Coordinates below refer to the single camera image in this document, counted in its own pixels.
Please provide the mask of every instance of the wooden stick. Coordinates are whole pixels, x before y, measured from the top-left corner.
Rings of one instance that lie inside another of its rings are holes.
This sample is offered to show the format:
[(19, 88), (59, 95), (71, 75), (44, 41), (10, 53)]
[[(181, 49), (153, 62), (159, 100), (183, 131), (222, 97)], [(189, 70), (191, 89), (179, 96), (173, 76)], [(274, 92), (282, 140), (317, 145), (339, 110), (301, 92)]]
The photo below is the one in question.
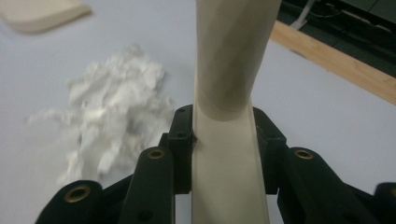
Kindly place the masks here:
[(396, 78), (277, 21), (271, 39), (396, 105)]

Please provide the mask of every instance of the brass insert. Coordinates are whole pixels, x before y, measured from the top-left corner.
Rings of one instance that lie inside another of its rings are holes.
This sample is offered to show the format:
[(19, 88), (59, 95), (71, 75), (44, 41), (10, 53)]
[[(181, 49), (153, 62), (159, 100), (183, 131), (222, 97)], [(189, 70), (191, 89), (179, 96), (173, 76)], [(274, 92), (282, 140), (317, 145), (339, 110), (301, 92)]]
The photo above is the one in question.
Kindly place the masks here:
[(312, 155), (307, 150), (303, 150), (303, 149), (295, 150), (294, 155), (304, 160), (312, 160), (314, 158), (314, 155)]
[(161, 149), (154, 149), (148, 153), (148, 157), (153, 160), (158, 160), (165, 155), (165, 152)]
[(76, 203), (85, 199), (91, 193), (91, 188), (88, 185), (79, 185), (67, 191), (64, 195), (64, 200), (67, 203)]

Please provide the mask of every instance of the white fluffy material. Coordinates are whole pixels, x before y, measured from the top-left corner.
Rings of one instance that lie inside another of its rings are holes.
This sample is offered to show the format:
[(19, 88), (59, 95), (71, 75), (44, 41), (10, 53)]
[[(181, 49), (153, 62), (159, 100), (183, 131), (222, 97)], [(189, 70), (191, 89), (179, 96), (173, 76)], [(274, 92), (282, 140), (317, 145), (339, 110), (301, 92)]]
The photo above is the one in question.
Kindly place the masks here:
[(67, 157), (63, 184), (99, 180), (115, 166), (132, 171), (142, 149), (158, 145), (174, 114), (169, 97), (158, 92), (163, 76), (159, 64), (132, 46), (104, 63), (91, 63), (83, 78), (68, 83), (72, 109), (29, 118), (57, 119), (77, 132), (79, 144)]

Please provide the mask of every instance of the light wood piece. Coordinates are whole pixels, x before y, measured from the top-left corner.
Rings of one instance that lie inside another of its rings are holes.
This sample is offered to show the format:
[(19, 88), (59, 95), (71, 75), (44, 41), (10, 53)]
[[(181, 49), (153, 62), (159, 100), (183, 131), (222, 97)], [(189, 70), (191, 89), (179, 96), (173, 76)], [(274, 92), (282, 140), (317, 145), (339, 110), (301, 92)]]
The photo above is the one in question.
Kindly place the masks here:
[(313, 37), (277, 21), (271, 34), (276, 43), (304, 56), (336, 75), (396, 105), (396, 78), (362, 63)]

